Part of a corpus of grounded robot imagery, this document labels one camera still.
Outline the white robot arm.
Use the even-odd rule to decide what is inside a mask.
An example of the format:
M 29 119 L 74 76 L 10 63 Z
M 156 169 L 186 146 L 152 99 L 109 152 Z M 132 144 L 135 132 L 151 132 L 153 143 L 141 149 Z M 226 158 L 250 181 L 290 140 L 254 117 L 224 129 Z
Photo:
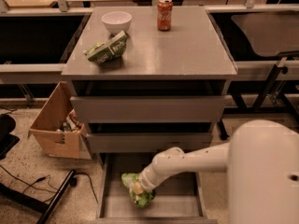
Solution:
M 157 154 L 133 191 L 151 191 L 172 175 L 225 172 L 229 224 L 299 224 L 299 134 L 270 120 L 239 126 L 229 142 Z

